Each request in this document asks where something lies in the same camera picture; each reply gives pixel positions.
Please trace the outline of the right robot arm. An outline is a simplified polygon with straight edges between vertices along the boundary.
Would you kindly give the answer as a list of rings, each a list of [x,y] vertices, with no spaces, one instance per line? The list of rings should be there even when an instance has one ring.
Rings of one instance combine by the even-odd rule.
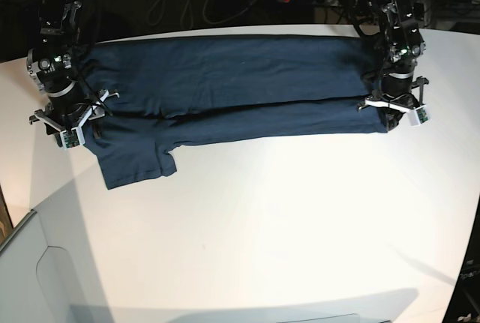
[[[80,44],[83,0],[43,0],[39,9],[40,43],[28,51],[26,70],[47,105],[29,118],[41,122],[63,149],[84,145],[83,128],[111,113],[106,100],[117,91],[94,91],[86,82],[83,59],[92,45]]]

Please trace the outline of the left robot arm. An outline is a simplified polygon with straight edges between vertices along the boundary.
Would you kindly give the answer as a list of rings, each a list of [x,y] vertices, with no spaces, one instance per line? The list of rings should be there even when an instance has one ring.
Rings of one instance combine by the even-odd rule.
[[[370,94],[358,109],[377,109],[388,131],[396,128],[404,116],[412,126],[420,126],[430,119],[424,103],[429,80],[415,77],[418,59],[426,45],[413,0],[369,0],[369,5],[379,26],[379,33],[372,38],[382,53],[382,62],[362,76]]]

